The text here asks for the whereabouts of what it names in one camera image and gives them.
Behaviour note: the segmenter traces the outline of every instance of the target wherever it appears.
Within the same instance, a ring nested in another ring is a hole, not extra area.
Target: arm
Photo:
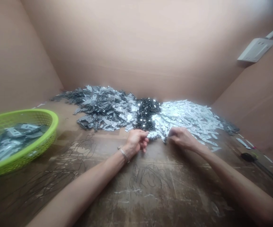
[[[273,226],[273,198],[199,143],[186,128],[171,128],[169,138],[200,155],[229,189],[228,192],[259,226]]]
[[[147,135],[148,132],[141,130],[130,131],[122,147],[129,160],[141,148],[146,151],[149,141]],[[106,161],[91,168],[60,191],[28,227],[72,226],[126,162],[121,151],[117,151]]]

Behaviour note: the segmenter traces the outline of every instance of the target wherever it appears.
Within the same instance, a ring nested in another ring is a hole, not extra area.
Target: wrist
[[[127,156],[128,160],[130,161],[133,157],[133,150],[130,148],[128,144],[125,144],[124,146],[121,146],[121,149]]]
[[[194,152],[199,154],[199,155],[202,155],[202,154],[210,153],[211,151],[209,150],[209,148],[207,146],[205,146],[203,144],[199,144],[194,149]]]

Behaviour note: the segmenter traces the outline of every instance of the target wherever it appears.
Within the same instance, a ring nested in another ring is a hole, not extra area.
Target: cardboard wall
[[[212,110],[273,160],[273,47],[238,76]]]
[[[19,0],[0,0],[0,113],[60,93],[53,65]]]
[[[212,104],[273,30],[273,1],[22,0],[64,87]]]

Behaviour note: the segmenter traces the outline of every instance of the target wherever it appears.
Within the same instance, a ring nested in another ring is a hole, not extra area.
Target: silver metal part
[[[245,146],[246,149],[251,150],[251,148],[240,138],[236,138],[239,143],[241,143],[243,146]]]
[[[164,102],[160,114],[152,116],[157,132],[156,137],[162,140],[169,134],[172,127],[186,127],[196,136],[200,143],[216,143],[209,141],[210,135],[217,135],[216,129],[224,129],[218,116],[211,112],[211,108],[192,103],[187,100]]]

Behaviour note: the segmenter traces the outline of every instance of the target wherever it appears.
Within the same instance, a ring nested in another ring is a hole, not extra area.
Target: forearm
[[[216,172],[228,192],[259,226],[273,226],[273,198],[207,147],[196,151]]]
[[[58,193],[28,227],[72,226],[125,163],[123,154],[117,151],[91,168]]]

